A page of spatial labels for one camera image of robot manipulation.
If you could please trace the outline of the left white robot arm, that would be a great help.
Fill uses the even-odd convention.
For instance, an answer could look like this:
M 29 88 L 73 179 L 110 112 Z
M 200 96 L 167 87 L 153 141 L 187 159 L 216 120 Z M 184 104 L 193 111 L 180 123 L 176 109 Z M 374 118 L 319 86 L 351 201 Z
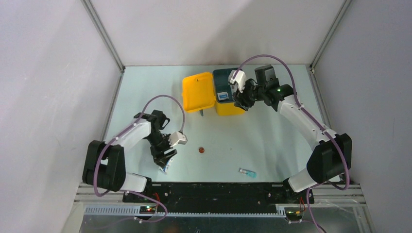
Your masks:
M 173 148 L 177 144 L 174 136 L 179 133 L 162 133 L 170 119 L 159 110 L 151 114 L 138 113 L 134 120 L 130 127 L 123 130 L 122 136 L 115 137 L 112 144 L 97 140 L 89 143 L 82 181 L 113 192 L 134 191 L 141 202 L 148 202 L 154 195 L 153 188 L 147 185 L 151 179 L 128 172 L 125 155 L 139 141 L 147 140 L 154 163 L 166 172 L 177 154 Z

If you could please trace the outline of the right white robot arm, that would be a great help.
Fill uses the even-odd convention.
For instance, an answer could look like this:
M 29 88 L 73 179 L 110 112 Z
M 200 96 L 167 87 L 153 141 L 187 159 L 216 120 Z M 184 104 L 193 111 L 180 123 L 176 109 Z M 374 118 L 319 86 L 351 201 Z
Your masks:
M 304 108 L 292 86 L 280 85 L 272 65 L 256 68 L 255 75 L 253 80 L 242 70 L 230 72 L 228 81 L 234 92 L 235 106 L 247 111 L 255 102 L 264 102 L 295 126 L 312 150 L 306 167 L 284 181 L 284 200 L 295 203 L 302 197 L 303 190 L 340 174 L 348 176 L 352 153 L 350 136 L 338 134 L 320 123 Z

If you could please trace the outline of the small white blue sachet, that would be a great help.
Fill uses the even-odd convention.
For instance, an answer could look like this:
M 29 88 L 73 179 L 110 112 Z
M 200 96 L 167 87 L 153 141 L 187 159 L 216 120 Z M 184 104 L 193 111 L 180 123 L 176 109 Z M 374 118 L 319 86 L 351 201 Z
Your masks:
M 227 92 L 219 92 L 217 93 L 218 101 L 224 101 L 229 99 L 229 94 Z

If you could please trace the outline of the teal capped small tube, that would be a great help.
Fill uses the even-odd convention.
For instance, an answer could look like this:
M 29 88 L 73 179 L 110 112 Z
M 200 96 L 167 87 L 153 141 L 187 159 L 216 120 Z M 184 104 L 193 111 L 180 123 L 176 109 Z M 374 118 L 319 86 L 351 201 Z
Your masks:
M 248 177 L 251 177 L 251 178 L 255 178 L 257 176 L 257 174 L 254 171 L 251 171 L 251 170 L 248 170 L 248 169 L 243 169 L 243 168 L 239 169 L 239 173 L 244 174 L 244 175 L 246 175 Z

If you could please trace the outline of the teal divided tray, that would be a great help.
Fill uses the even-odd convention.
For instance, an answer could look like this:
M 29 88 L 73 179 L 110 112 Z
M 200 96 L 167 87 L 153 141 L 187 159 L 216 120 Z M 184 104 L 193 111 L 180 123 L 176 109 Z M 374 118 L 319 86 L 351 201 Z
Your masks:
M 233 103 L 234 102 L 233 94 L 232 94 L 231 87 L 228 81 L 229 74 L 232 70 L 237 70 L 237 68 L 216 69 L 212 72 L 216 100 L 218 103 Z M 218 101 L 217 93 L 219 92 L 227 92 L 229 94 L 229 99 L 224 100 L 224 101 Z

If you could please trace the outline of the yellow medicine kit box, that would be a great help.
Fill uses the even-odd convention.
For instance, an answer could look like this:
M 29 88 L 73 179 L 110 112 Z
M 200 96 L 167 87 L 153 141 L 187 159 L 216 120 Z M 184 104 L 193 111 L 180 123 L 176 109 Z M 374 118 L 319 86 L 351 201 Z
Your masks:
M 215 108 L 219 116 L 234 116 L 245 111 L 233 103 L 218 103 L 212 72 L 203 72 L 182 80 L 183 109 L 188 113 Z

